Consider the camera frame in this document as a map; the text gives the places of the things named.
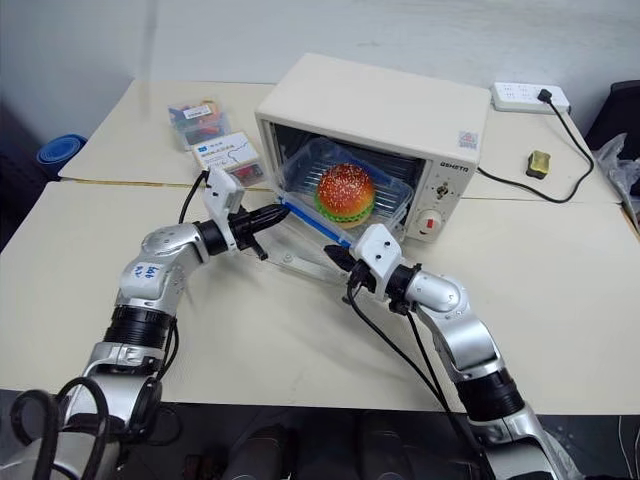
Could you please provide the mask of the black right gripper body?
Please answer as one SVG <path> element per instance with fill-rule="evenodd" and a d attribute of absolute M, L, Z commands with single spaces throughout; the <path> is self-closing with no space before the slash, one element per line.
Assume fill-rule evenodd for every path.
<path fill-rule="evenodd" d="M 375 294 L 377 280 L 373 274 L 373 270 L 366 263 L 355 263 L 349 272 L 347 295 L 355 296 L 361 288 L 364 288 L 369 293 Z"/>

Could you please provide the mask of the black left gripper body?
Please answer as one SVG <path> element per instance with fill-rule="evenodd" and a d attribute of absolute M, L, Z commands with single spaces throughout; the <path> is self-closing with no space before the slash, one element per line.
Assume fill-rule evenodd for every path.
<path fill-rule="evenodd" d="M 237 213 L 231 213 L 228 216 L 228 223 L 235 239 L 236 248 L 240 251 L 253 250 L 261 261 L 266 260 L 268 254 L 257 242 L 254 234 L 259 231 L 259 227 L 262 225 L 266 215 L 266 207 L 252 211 L 241 207 Z"/>

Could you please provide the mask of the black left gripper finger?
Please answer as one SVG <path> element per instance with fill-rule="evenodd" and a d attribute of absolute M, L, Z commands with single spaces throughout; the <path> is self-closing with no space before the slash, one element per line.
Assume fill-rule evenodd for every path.
<path fill-rule="evenodd" d="M 279 224 L 285 218 L 286 218 L 286 215 L 269 215 L 269 216 L 255 217 L 251 220 L 251 231 L 253 233 L 258 233 L 258 232 L 267 230 Z"/>
<path fill-rule="evenodd" d="M 252 212 L 254 221 L 282 221 L 290 213 L 289 208 L 282 204 L 270 204 Z"/>

